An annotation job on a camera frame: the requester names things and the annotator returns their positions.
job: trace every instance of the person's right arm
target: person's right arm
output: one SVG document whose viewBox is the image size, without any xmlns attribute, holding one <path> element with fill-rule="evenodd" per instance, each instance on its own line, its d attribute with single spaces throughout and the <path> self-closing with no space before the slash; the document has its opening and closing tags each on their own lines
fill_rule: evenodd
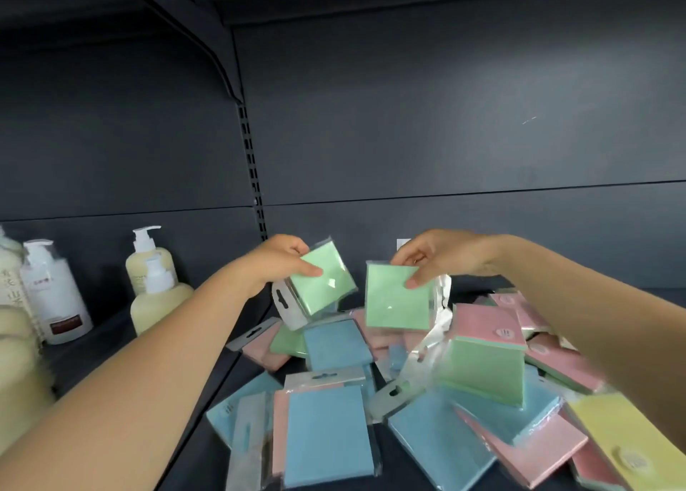
<svg viewBox="0 0 686 491">
<path fill-rule="evenodd" d="M 420 265 L 407 287 L 440 274 L 500 274 L 686 452 L 686 309 L 517 236 L 430 230 L 395 265 Z"/>
</svg>

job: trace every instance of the green notepad held in hand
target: green notepad held in hand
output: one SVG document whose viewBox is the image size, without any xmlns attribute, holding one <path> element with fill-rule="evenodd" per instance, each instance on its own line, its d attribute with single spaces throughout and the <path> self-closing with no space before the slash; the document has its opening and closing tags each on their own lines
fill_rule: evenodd
<svg viewBox="0 0 686 491">
<path fill-rule="evenodd" d="M 291 331 L 287 326 L 279 327 L 269 346 L 272 354 L 287 354 L 294 357 L 307 357 L 307 346 L 304 344 L 303 330 Z"/>
<path fill-rule="evenodd" d="M 517 408 L 524 406 L 524 352 L 452 340 L 439 361 L 439 383 Z"/>
<path fill-rule="evenodd" d="M 290 278 L 298 293 L 298 300 L 310 316 L 357 289 L 355 280 L 332 241 L 304 254 L 302 258 L 324 271 L 321 276 L 294 274 Z"/>
<path fill-rule="evenodd" d="M 428 331 L 431 328 L 432 283 L 407 289 L 417 267 L 367 264 L 366 324 L 390 329 Z"/>
</svg>

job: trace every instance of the person's right hand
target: person's right hand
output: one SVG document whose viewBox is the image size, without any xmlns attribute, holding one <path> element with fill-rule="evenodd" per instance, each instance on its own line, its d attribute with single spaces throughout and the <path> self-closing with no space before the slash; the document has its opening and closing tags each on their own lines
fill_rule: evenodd
<svg viewBox="0 0 686 491">
<path fill-rule="evenodd" d="M 498 256 L 497 235 L 471 231 L 431 229 L 403 245 L 392 265 L 418 265 L 406 287 L 415 289 L 441 274 L 495 276 L 492 262 Z"/>
</svg>

